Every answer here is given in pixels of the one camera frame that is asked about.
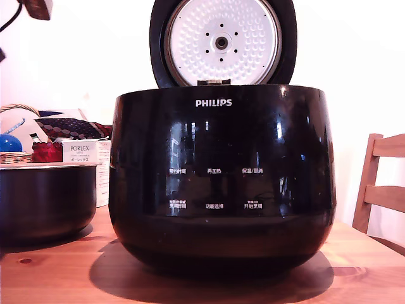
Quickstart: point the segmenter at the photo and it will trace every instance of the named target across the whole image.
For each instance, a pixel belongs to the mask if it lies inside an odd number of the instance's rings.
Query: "blue object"
[[[53,111],[38,111],[40,117],[48,117],[52,115],[59,115],[59,114],[64,114],[63,112],[53,112]]]
[[[0,152],[22,152],[23,146],[17,137],[0,135]]]

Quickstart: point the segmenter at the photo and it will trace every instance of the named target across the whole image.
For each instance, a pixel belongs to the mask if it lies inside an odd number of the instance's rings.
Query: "blue ball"
[[[17,137],[0,135],[0,152],[22,152],[23,146]]]

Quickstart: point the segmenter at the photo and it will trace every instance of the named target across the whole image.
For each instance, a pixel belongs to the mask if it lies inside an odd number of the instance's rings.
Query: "white box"
[[[108,205],[111,141],[102,139],[83,139],[79,141],[64,139],[62,145],[64,163],[100,163],[96,169],[97,207]]]

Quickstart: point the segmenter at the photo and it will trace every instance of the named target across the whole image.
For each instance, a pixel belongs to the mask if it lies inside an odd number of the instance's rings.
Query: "patterned fabric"
[[[112,133],[110,125],[75,118],[38,118],[35,121],[52,141],[58,137],[100,139],[111,137]]]

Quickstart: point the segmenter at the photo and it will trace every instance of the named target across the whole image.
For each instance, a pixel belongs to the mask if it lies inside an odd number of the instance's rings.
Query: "button label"
[[[207,169],[207,173],[208,174],[222,174],[222,170],[221,169]]]
[[[187,174],[187,169],[169,169],[169,174]]]
[[[259,204],[259,201],[247,201],[245,209],[263,209],[263,204]]]
[[[243,168],[243,174],[263,174],[262,168]]]
[[[206,209],[223,209],[223,204],[207,204]]]
[[[187,201],[180,201],[178,199],[171,199],[169,201],[169,206],[172,209],[186,209],[187,208]]]

